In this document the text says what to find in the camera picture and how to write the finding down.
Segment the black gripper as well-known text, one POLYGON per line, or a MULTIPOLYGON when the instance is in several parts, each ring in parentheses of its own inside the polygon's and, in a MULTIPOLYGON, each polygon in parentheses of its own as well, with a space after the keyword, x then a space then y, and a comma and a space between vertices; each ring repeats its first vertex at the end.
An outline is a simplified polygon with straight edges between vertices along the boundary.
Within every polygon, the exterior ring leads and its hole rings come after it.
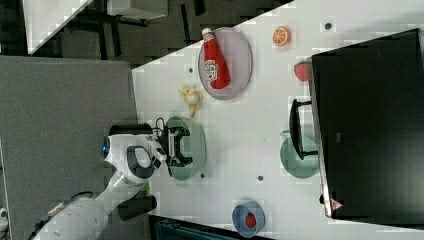
POLYGON ((182 126, 156 129, 159 143, 167 155, 168 167, 185 167, 193 162, 191 157, 186 157, 181 152, 182 140, 190 135, 190 131, 182 126))

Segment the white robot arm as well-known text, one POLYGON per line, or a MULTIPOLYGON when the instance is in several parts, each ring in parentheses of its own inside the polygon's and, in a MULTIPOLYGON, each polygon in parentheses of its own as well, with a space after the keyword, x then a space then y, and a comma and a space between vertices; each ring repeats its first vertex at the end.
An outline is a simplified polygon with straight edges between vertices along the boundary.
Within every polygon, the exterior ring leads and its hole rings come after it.
POLYGON ((181 154, 180 144, 191 135, 183 126, 112 126, 102 145, 104 162, 114 168, 106 188, 95 198, 80 192, 56 205, 34 225, 28 240, 97 240, 109 215, 134 198, 155 170, 163 164, 172 166, 175 160, 182 164, 190 160, 181 154))

